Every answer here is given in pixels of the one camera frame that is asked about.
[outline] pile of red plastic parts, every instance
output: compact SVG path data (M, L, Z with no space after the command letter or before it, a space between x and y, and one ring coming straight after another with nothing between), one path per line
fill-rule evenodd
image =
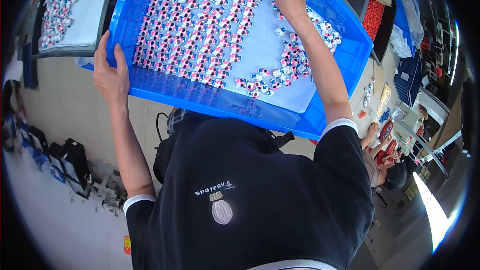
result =
M375 39L375 35L377 35L378 27L380 27L382 21L381 18L384 14L384 9L385 6L377 0L369 0L362 26L365 28L372 41Z

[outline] person in beige shirt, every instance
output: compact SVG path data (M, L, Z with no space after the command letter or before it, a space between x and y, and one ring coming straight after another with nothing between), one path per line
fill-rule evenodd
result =
M363 160L365 161L365 167L370 177L370 186L375 188L382 185L389 190L401 189L405 184L405 180L407 180L407 168L405 163L400 161L401 154L394 151L382 157L380 165L375 160L375 157L382 147L392 141L392 136L388 135L375 148L368 148L368 145L373 141L377 132L378 124L372 123L368 128L367 136L360 141L363 149Z

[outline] beige shirt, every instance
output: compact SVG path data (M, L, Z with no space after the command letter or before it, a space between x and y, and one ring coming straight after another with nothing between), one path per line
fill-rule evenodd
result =
M368 152L368 148L363 149L363 160L365 161L365 167L367 168L368 176L370 177L370 186L375 188L378 184L378 175L380 174L380 169L378 168L374 158L371 157Z

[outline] red and yellow sign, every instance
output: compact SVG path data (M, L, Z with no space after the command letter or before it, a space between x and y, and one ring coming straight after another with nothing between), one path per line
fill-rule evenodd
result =
M123 253L126 253L126 254L129 254L131 255L132 253L132 243L130 243L130 237L129 236L125 236L125 240L123 241Z

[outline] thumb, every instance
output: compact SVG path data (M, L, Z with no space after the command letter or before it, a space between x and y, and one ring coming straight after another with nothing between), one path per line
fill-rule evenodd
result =
M125 53L123 53L122 47L119 43L115 45L115 49L113 50L113 55L115 55L115 60L117 61L117 71L123 70L125 71L127 67L127 61L125 60Z

